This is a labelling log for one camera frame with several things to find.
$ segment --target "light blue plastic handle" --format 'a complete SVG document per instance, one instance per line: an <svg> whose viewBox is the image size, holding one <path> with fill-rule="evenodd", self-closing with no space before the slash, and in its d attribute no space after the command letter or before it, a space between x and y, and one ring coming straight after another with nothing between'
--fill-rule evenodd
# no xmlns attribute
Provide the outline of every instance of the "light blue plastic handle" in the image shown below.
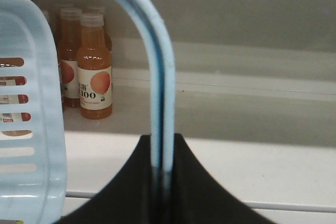
<svg viewBox="0 0 336 224"><path fill-rule="evenodd" d="M171 41L150 0L116 1L134 21L147 50L151 76L151 164L156 185L153 193L168 200L175 114L175 64Z"/></svg>

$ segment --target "black plastic part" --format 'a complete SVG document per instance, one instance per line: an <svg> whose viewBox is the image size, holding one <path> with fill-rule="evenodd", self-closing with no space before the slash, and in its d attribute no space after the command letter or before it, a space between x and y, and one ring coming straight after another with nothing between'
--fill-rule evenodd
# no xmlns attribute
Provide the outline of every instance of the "black plastic part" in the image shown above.
<svg viewBox="0 0 336 224"><path fill-rule="evenodd" d="M123 168L106 187L59 224L156 224L150 220L150 136L141 136ZM173 224L272 224L226 191L203 168L183 136L175 134Z"/></svg>
<svg viewBox="0 0 336 224"><path fill-rule="evenodd" d="M172 190L174 224L271 224L225 190L175 134Z"/></svg>

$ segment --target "juice bottle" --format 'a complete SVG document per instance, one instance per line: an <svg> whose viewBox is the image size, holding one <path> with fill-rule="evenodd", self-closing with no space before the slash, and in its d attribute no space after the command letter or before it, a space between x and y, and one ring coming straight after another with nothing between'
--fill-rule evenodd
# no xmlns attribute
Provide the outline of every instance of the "juice bottle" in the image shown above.
<svg viewBox="0 0 336 224"><path fill-rule="evenodd" d="M2 58L0 59L0 68L2 67L21 67L23 65L22 58ZM23 76L0 77L0 86L16 86L24 85L26 79ZM25 94L18 95L0 95L0 104L27 103L28 96ZM0 113L0 122L22 122L29 121L29 113ZM29 134L29 130L19 131L3 131L8 136L23 136Z"/></svg>
<svg viewBox="0 0 336 224"><path fill-rule="evenodd" d="M55 4L55 26L54 26L54 40L57 45L62 37L62 22L61 22L61 9L66 7L73 7L71 3L57 3Z"/></svg>
<svg viewBox="0 0 336 224"><path fill-rule="evenodd" d="M96 5L89 5L87 6L87 11L89 13L99 13L104 17L104 38L105 38L105 45L107 49L111 52L112 51L112 40L109 34L106 32L106 19L105 19L105 7L104 6L96 6Z"/></svg>
<svg viewBox="0 0 336 224"><path fill-rule="evenodd" d="M80 19L82 46L77 53L80 113L102 119L112 113L112 56L105 45L101 14L84 13Z"/></svg>
<svg viewBox="0 0 336 224"><path fill-rule="evenodd" d="M76 55L80 47L81 9L67 7L61 9L62 38L57 45L57 55L61 59L64 104L79 107L78 70Z"/></svg>
<svg viewBox="0 0 336 224"><path fill-rule="evenodd" d="M46 20L48 21L48 23L50 24L49 12L47 10L42 10L42 13L46 17ZM64 108L64 91L63 91L63 81L62 81L61 59L59 58L59 55L57 55L57 62L58 62L59 87L61 90L61 102L62 102L62 108Z"/></svg>

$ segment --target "white bottle cap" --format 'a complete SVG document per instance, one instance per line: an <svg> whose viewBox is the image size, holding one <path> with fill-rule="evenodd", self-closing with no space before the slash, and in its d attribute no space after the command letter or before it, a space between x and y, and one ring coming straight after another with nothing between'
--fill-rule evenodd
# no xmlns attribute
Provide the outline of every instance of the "white bottle cap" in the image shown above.
<svg viewBox="0 0 336 224"><path fill-rule="evenodd" d="M66 7L61 9L61 19L67 21L77 21L82 14L82 10L74 7Z"/></svg>
<svg viewBox="0 0 336 224"><path fill-rule="evenodd" d="M83 13L80 16L80 24L85 27L102 27L104 17L99 13Z"/></svg>
<svg viewBox="0 0 336 224"><path fill-rule="evenodd" d="M87 11L89 13L99 13L99 14L105 15L105 6L88 5Z"/></svg>
<svg viewBox="0 0 336 224"><path fill-rule="evenodd" d="M42 10L43 15L46 17L48 23L50 22L49 12L47 10Z"/></svg>

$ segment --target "peach image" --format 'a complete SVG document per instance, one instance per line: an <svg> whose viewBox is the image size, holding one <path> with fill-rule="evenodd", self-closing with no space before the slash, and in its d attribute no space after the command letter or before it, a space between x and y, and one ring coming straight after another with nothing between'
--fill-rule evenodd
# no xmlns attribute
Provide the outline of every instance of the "peach image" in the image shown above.
<svg viewBox="0 0 336 224"><path fill-rule="evenodd" d="M75 77L75 71L72 68L72 66L70 66L69 64L65 63L62 61L61 63L61 68L62 68L62 80L64 84L68 84L69 82L71 82L74 77Z"/></svg>
<svg viewBox="0 0 336 224"><path fill-rule="evenodd" d="M92 76L90 85L97 94L105 94L110 86L110 75L103 71Z"/></svg>

